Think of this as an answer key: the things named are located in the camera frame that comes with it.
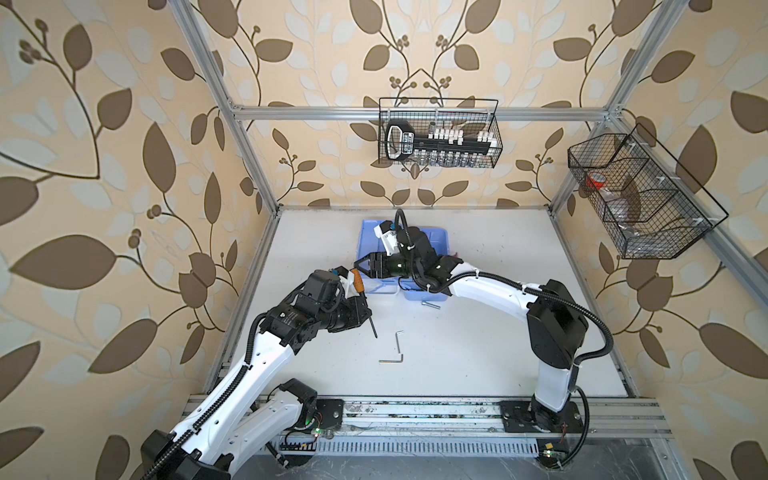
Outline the white and blue tool box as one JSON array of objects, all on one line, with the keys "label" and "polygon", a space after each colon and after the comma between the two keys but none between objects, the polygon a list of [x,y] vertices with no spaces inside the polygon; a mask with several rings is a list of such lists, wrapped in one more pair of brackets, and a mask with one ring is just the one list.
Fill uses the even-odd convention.
[{"label": "white and blue tool box", "polygon": [[410,226],[414,241],[429,242],[435,254],[424,253],[424,248],[408,251],[396,240],[405,242],[404,234],[394,234],[391,220],[364,220],[360,230],[357,260],[354,266],[360,271],[366,291],[370,294],[396,294],[412,302],[438,303],[447,299],[443,293],[425,290],[413,279],[413,274],[427,274],[428,263],[440,255],[449,253],[448,233],[442,228]]}]

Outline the small hex key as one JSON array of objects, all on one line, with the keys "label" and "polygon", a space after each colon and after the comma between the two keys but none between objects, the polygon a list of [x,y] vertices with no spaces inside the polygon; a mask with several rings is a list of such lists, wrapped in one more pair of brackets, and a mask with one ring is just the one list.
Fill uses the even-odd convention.
[{"label": "small hex key", "polygon": [[400,342],[400,334],[401,333],[402,333],[402,331],[396,331],[395,332],[395,342],[396,342],[396,348],[397,348],[398,355],[400,357],[400,360],[402,361],[404,359],[404,355],[403,355],[403,352],[402,352],[401,342]]}]

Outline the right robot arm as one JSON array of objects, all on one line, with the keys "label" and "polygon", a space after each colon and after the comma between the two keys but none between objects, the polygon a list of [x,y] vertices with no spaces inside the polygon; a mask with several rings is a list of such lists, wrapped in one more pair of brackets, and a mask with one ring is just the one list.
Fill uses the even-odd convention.
[{"label": "right robot arm", "polygon": [[474,300],[526,323],[539,369],[523,420],[540,431],[563,429],[581,364],[613,350],[613,335],[606,324],[577,304],[559,281],[525,284],[483,271],[456,256],[439,255],[415,227],[390,231],[380,238],[383,252],[371,252],[354,263],[364,275],[409,278],[428,293]]}]

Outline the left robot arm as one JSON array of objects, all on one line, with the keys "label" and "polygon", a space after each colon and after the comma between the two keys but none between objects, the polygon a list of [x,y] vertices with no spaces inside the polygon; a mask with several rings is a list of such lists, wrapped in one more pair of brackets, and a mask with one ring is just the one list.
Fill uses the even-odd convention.
[{"label": "left robot arm", "polygon": [[317,423],[317,393],[297,379],[254,404],[272,379],[323,330],[358,328],[372,317],[358,270],[316,270],[251,323],[243,354],[204,401],[170,432],[141,447],[146,479],[230,479],[288,429]]}]

